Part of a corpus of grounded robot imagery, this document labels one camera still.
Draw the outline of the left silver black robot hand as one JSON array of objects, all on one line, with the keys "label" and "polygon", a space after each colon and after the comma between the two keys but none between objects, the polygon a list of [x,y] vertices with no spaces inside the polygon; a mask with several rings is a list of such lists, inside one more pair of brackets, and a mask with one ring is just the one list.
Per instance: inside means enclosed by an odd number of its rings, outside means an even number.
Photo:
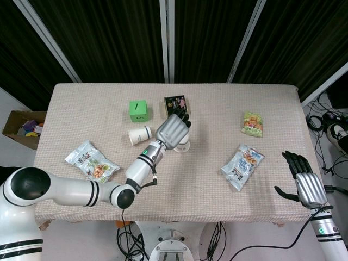
[{"label": "left silver black robot hand", "polygon": [[189,133],[191,122],[189,114],[184,108],[177,108],[156,131],[156,140],[165,146],[166,150],[173,150]]}]

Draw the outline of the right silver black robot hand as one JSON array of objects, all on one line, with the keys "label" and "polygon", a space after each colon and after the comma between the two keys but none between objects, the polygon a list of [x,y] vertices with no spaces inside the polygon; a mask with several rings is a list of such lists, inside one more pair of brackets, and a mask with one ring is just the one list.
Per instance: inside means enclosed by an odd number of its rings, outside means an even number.
[{"label": "right silver black robot hand", "polygon": [[308,160],[289,151],[282,152],[282,156],[289,165],[297,194],[285,193],[278,186],[274,186],[276,192],[284,199],[301,202],[307,209],[324,206],[328,202],[324,186],[318,175],[313,172]]}]

